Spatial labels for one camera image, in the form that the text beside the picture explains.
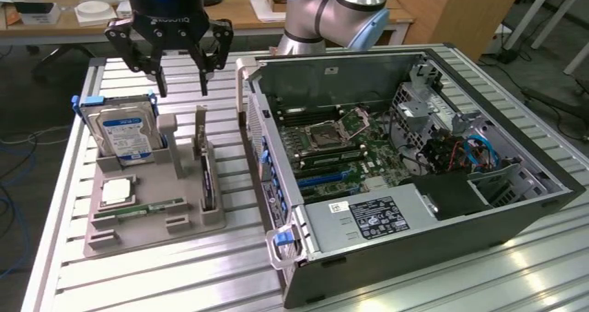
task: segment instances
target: floor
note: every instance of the floor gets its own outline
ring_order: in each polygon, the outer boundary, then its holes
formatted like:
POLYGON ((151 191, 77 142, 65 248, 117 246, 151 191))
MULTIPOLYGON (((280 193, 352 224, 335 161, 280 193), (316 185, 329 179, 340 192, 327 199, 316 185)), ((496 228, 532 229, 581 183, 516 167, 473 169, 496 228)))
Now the floor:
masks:
MULTIPOLYGON (((513 7, 505 20, 509 25, 517 25, 528 7, 529 3, 513 7)), ((536 23, 543 21, 548 14, 549 11, 540 12, 529 28, 531 30, 533 30, 536 23)), ((532 62, 519 59, 512 64, 503 65, 501 67, 509 72, 512 78, 521 86, 565 99, 572 104, 584 104, 588 101, 588 96, 580 93, 580 87, 574 79, 568 77, 561 71, 588 40, 589 30, 563 20, 540 50, 531 50, 528 46, 523 47, 532 56, 532 62)), ((268 45, 276 45, 277 43, 279 37, 243 37, 235 41, 233 51, 263 50, 268 45)), ((91 44, 88 48, 97 56, 116 56, 108 44, 91 44)), ((36 84, 31 80, 28 72, 41 58, 41 55, 47 55, 52 49, 52 46, 44 46, 41 47, 40 55, 31 56, 23 47, 15 47, 11 55, 0 59, 0 137, 11 133, 33 132, 51 126, 68 125, 73 120, 69 98, 72 95, 79 94, 81 90, 88 60, 81 54, 76 52, 69 53, 48 69, 47 83, 44 85, 36 84)), ((5 51, 7 48, 0 48, 0 53, 5 51)), ((484 61, 488 63, 495 62, 492 58, 484 58, 484 61)), ((485 67, 484 69, 501 85, 523 99, 519 88, 500 69, 496 67, 485 67)), ((577 78, 589 79, 589 60, 580 66, 577 78)), ((531 102, 529 106, 540 117, 556 126, 555 112, 537 102, 531 102)), ((574 136, 585 134, 582 122, 568 115, 564 115, 561 129, 574 136)), ((41 135, 40 142, 59 140, 65 137, 67 130, 59 130, 41 135)), ((571 142, 580 148, 584 154, 589 155, 589 145, 574 140, 571 140, 571 142)), ((29 144, 23 144, 12 149, 19 152, 27 152, 29 147, 29 144)), ((19 204, 28 223, 31 257, 17 268, 16 272, 0 279, 0 305, 1 310, 7 312, 19 311, 23 302, 64 149, 65 143, 39 146, 35 151, 35 168, 17 184, 8 187, 11 197, 19 204)), ((20 156, 0 152, 0 174, 20 159, 20 156)), ((0 228, 7 226, 7 222, 8 217, 1 216, 0 228)), ((1 273, 3 270, 11 267, 15 260, 19 259, 24 249, 21 228, 16 224, 5 237, 1 238, 0 243, 3 246, 3 249, 0 249, 1 273)))

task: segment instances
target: blue latch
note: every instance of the blue latch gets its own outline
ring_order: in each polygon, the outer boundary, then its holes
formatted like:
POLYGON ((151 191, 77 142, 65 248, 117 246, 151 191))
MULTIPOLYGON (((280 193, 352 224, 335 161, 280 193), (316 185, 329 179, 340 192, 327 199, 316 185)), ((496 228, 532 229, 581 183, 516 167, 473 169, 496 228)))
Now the blue latch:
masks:
POLYGON ((153 93, 153 90, 149 89, 149 93, 147 94, 147 97, 149 98, 151 102, 151 108, 153 109, 153 114, 159 116, 159 110, 157 110, 157 95, 153 93))
POLYGON ((291 231, 285 231, 275 236, 276 246, 283 246, 295 243, 295 236, 291 231))
POLYGON ((73 96, 72 97, 72 110, 76 113, 77 116, 80 116, 81 121, 85 123, 84 117, 81 116, 81 111, 80 111, 80 96, 73 96))
POLYGON ((97 106, 104 105, 104 96, 89 96, 85 97, 84 101, 81 102, 83 106, 97 106))
POLYGON ((269 151, 265 150, 263 152, 263 154, 261 154, 261 162, 263 162, 263 164, 265 164, 268 162, 268 159, 269 159, 269 151))

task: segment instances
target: cable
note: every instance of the cable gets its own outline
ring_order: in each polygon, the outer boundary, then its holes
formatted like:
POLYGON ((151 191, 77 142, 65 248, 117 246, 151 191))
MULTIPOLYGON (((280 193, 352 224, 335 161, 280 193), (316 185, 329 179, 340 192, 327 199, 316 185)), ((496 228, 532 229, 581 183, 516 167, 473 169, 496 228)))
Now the cable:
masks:
POLYGON ((27 156, 23 158, 23 160, 20 160, 20 162, 0 175, 0 182, 27 162, 28 158, 31 158, 33 156, 35 150, 37 149, 37 136, 31 133, 24 133, 24 134, 28 134, 35 138, 33 139, 33 146, 32 146, 29 152, 27 153, 27 156))
POLYGON ((4 228, 4 230, 0 233, 0 239, 7 235, 8 231, 12 228, 12 224, 15 223, 15 218, 16 218, 16 209, 12 207, 12 203, 8 200, 8 198, 0 198, 0 202, 3 202, 7 206, 7 211, 11 211, 11 219, 8 220, 8 225, 4 228))
POLYGON ((401 148, 415 148, 415 145, 413 145, 413 144, 404 144, 404 145, 401 145, 401 146, 397 147, 397 151, 399 151, 401 148))
MULTIPOLYGON (((8 153, 11 155, 21 155, 21 156, 27 156, 28 155, 28 153, 21 153, 21 152, 17 152, 15 150, 8 150, 5 148, 0 148, 0 151, 4 151, 5 153, 8 153)), ((4 186, 15 185, 24 178, 24 176, 27 176, 27 174, 29 174, 29 172, 32 171, 32 169, 35 167, 35 164, 36 164, 36 158, 35 158, 35 154, 33 154, 29 157, 28 167, 19 174, 16 174, 15 177, 11 180, 4 181, 4 182, 0 181, 0 183, 4 186)))
POLYGON ((428 169, 428 170, 431 169, 431 165, 424 164, 423 162, 420 162, 419 160, 416 160, 416 159, 413 159, 413 158, 405 156, 404 154, 400 154, 399 157, 401 158, 401 161, 403 161, 404 159, 407 159, 407 160, 409 160, 411 162, 415 162, 417 165, 420 165, 420 166, 424 167, 425 169, 428 169))
POLYGON ((0 201, 3 201, 5 204, 8 204, 13 210, 13 213, 16 216, 16 221, 19 222, 20 228, 23 230, 23 241, 24 241, 24 245, 25 245, 25 250, 23 251, 23 255, 20 256, 19 260, 13 263, 13 265, 9 267, 9 269, 7 269, 4 272, 1 272, 1 274, 0 274, 0 280, 1 280, 11 273, 11 271, 13 269, 17 269, 23 265, 23 263, 27 261, 27 257, 28 257, 29 250, 31 250, 31 236, 28 234, 28 226, 27 226, 27 221, 25 221, 25 217, 23 215, 23 212, 21 212, 19 206, 15 204, 15 202, 11 198, 11 194, 8 193, 5 187, 1 184, 0 184, 0 190, 5 194, 5 198, 0 198, 0 201))
MULTIPOLYGON (((582 137, 574 137, 574 136, 567 134, 567 133, 563 131, 563 128, 561 128, 561 124, 563 124, 563 115, 561 115, 561 112, 560 112, 559 108, 556 108, 553 105, 548 104, 547 102, 541 101, 540 99, 535 99, 535 100, 537 100, 540 103, 543 103, 544 105, 547 105, 547 106, 555 111, 556 116, 557 116, 557 120, 556 120, 556 128, 557 128, 559 132, 561 133, 561 135, 565 136, 565 137, 568 137, 568 138, 571 138, 571 139, 573 139, 573 140, 576 140, 576 141, 585 142, 585 139, 584 139, 582 137)), ((588 122, 586 122, 584 119, 581 119, 581 118, 580 118, 580 120, 582 120, 582 122, 584 122, 584 124, 585 124, 585 130, 586 130, 586 129, 588 129, 588 122)))
MULTIPOLYGON (((483 67, 496 67, 496 68, 499 68, 499 69, 505 73, 505 75, 509 77, 509 80, 512 81, 513 85, 520 89, 520 91, 524 92, 524 88, 517 84, 517 82, 513 80, 512 76, 509 75, 509 73, 505 71, 505 69, 504 69, 501 66, 499 66, 497 64, 495 64, 495 65, 493 65, 493 64, 489 64, 489 63, 487 63, 485 61, 483 61, 483 60, 480 60, 480 59, 479 59, 479 61, 483 63, 483 65, 479 65, 479 66, 483 66, 483 67)), ((588 92, 588 90, 586 90, 585 87, 580 84, 580 82, 578 82, 577 80, 576 80, 576 82, 577 82, 577 84, 581 86, 582 90, 584 90, 585 92, 588 92)), ((555 113, 556 113, 556 115, 557 115, 556 128, 557 128, 559 132, 563 134, 563 136, 569 137, 571 139, 573 139, 573 140, 576 140, 576 141, 585 142, 585 139, 582 139, 581 137, 574 137, 574 136, 567 134, 567 133, 563 131, 563 128, 561 128, 561 124, 563 124, 563 116, 561 116, 561 112, 559 112, 559 109, 557 109, 555 106, 552 106, 551 104, 548 104, 547 102, 541 101, 540 99, 536 99, 536 100, 537 100, 540 103, 543 103, 544 105, 547 105, 548 107, 551 107, 551 109, 555 111, 555 113)))
MULTIPOLYGON (((21 144, 21 143, 28 142, 29 144, 33 144, 33 141, 31 140, 31 139, 32 139, 32 135, 35 135, 36 137, 39 137, 39 136, 41 136, 41 135, 45 134, 45 133, 51 133, 51 132, 53 132, 53 131, 63 130, 63 129, 68 129, 68 128, 71 128, 71 126, 53 126, 53 127, 51 127, 51 128, 47 128, 47 129, 43 129, 43 130, 35 131, 35 132, 33 132, 33 133, 32 133, 25 139, 21 139, 21 140, 17 140, 17 141, 7 141, 7 140, 4 140, 4 139, 0 138, 0 143, 7 144, 7 145, 11 145, 11 144, 21 144)), ((68 140, 68 138, 64 138, 64 139, 60 139, 60 140, 57 140, 57 141, 52 141, 52 142, 37 142, 37 145, 53 145, 53 144, 60 144, 60 143, 67 142, 67 140, 68 140)))
POLYGON ((453 165, 453 157, 455 157, 455 155, 457 154, 457 147, 459 147, 459 144, 460 144, 460 141, 457 141, 455 144, 453 144, 453 149, 452 149, 452 156, 451 156, 451 163, 449 163, 449 165, 448 165, 448 171, 452 169, 452 165, 453 165))
POLYGON ((479 61, 483 63, 483 65, 479 65, 479 66, 499 68, 501 70, 501 72, 504 72, 505 75, 508 76, 508 78, 512 81, 513 85, 520 89, 520 91, 524 91, 524 88, 517 84, 516 80, 512 78, 512 75, 509 75, 507 70, 499 64, 489 64, 485 61, 483 61, 481 59, 479 59, 479 61))
POLYGON ((589 90, 585 88, 585 86, 581 84, 581 82, 574 79, 574 82, 578 84, 578 86, 581 87, 582 92, 585 92, 589 95, 589 90))
MULTIPOLYGON (((31 273, 31 271, 33 270, 32 267, 21 267, 19 269, 12 269, 11 273, 31 273)), ((7 269, 0 269, 0 273, 4 273, 7 271, 7 269)))
POLYGON ((7 212, 11 210, 11 205, 8 205, 8 203, 3 204, 4 205, 4 210, 1 210, 0 213, 0 217, 7 214, 7 212))
POLYGON ((8 48, 8 51, 5 53, 0 53, 0 60, 3 60, 8 55, 12 53, 12 45, 8 48))
POLYGON ((480 135, 471 135, 464 140, 464 151, 465 151, 467 157, 471 159, 471 162, 475 165, 479 165, 479 161, 475 158, 475 156, 472 155, 469 141, 479 141, 480 143, 483 143, 483 145, 485 145, 487 150, 489 151, 489 153, 491 153, 491 155, 492 155, 492 157, 493 157, 493 159, 496 161, 496 167, 497 167, 499 166, 499 162, 500 162, 497 152, 493 149, 493 146, 492 146, 489 140, 485 137, 480 136, 480 135))
MULTIPOLYGON (((505 36, 505 31, 504 30, 505 30, 505 20, 501 21, 501 50, 507 51, 505 50, 505 37, 504 37, 505 36)), ((521 47, 519 49, 519 52, 520 52, 520 54, 519 54, 520 58, 523 58, 524 61, 531 62, 532 61, 532 56, 521 49, 521 47)))

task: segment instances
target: motherboard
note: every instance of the motherboard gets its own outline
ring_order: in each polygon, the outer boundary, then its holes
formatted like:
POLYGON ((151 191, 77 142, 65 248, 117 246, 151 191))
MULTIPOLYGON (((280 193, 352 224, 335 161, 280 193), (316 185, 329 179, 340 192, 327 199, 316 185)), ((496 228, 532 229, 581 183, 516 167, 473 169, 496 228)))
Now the motherboard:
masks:
POLYGON ((388 140, 383 113, 356 107, 340 117, 279 126, 307 204, 391 188, 412 175, 388 140))

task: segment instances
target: white box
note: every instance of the white box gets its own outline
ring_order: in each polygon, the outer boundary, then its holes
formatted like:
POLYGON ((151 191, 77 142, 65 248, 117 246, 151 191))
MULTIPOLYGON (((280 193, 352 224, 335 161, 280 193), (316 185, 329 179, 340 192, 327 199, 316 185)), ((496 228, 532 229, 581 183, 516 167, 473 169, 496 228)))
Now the white box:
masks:
POLYGON ((56 24, 59 21, 59 17, 61 16, 61 10, 59 9, 57 4, 53 3, 53 8, 51 9, 49 13, 28 13, 28 14, 19 13, 19 14, 23 23, 27 25, 56 24))
POLYGON ((501 52, 501 42, 503 44, 505 44, 508 42, 511 35, 512 35, 512 29, 509 29, 507 26, 500 24, 496 30, 496 34, 493 35, 493 38, 483 54, 484 55, 499 54, 501 52))
POLYGON ((123 1, 117 7, 117 17, 120 19, 129 19, 132 16, 131 3, 128 1, 123 1))
POLYGON ((80 3, 73 10, 81 27, 99 26, 117 18, 112 6, 101 1, 80 3))

